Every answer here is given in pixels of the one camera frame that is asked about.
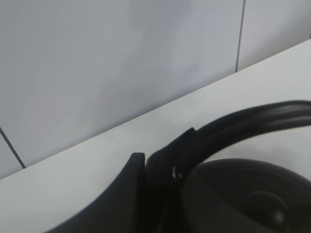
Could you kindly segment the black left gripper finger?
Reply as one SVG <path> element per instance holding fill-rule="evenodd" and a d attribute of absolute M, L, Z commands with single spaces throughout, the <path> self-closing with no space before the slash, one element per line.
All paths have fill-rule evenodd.
<path fill-rule="evenodd" d="M 133 153 L 109 187 L 50 233 L 136 233 L 145 154 Z"/>

